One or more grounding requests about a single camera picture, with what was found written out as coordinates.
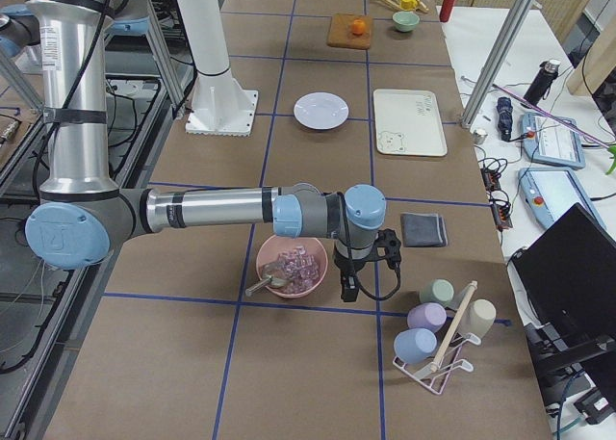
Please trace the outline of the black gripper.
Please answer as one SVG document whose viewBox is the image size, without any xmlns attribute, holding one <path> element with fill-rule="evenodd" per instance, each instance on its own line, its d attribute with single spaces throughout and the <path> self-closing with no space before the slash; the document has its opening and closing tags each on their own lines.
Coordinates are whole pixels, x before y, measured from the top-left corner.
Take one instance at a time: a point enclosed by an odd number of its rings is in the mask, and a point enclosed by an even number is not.
<svg viewBox="0 0 616 440">
<path fill-rule="evenodd" d="M 349 234 L 342 229 L 334 248 L 334 263 L 341 274 L 341 300 L 355 302 L 359 294 L 360 272 L 369 263 L 378 263 L 383 259 L 379 254 L 385 231 L 371 231 L 370 242 L 363 247 L 355 248 L 351 244 Z"/>
</svg>

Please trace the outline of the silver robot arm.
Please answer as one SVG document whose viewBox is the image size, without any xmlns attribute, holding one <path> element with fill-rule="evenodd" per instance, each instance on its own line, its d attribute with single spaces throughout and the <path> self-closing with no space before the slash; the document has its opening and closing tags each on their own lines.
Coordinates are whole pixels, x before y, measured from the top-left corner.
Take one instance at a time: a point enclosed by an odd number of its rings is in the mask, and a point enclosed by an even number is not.
<svg viewBox="0 0 616 440">
<path fill-rule="evenodd" d="M 49 166 L 25 236 L 45 262 L 78 270 L 130 239 L 166 228 L 268 223 L 281 237 L 334 241 L 346 302 L 364 292 L 358 272 L 365 265 L 383 261 L 398 269 L 399 240 L 383 225 L 386 200 L 370 185 L 335 194 L 305 183 L 178 193 L 120 188 L 109 168 L 104 38 L 150 31 L 150 0 L 25 4 L 39 25 Z"/>
</svg>

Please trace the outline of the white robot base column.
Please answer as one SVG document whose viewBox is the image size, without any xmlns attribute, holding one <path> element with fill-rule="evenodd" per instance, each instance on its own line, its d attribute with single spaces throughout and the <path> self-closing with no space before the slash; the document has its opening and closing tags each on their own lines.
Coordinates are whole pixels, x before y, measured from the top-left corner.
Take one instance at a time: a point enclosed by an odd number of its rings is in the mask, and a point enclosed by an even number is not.
<svg viewBox="0 0 616 440">
<path fill-rule="evenodd" d="M 232 73 L 218 0 L 177 0 L 196 80 L 186 131 L 247 137 L 259 93 L 245 90 Z"/>
</svg>

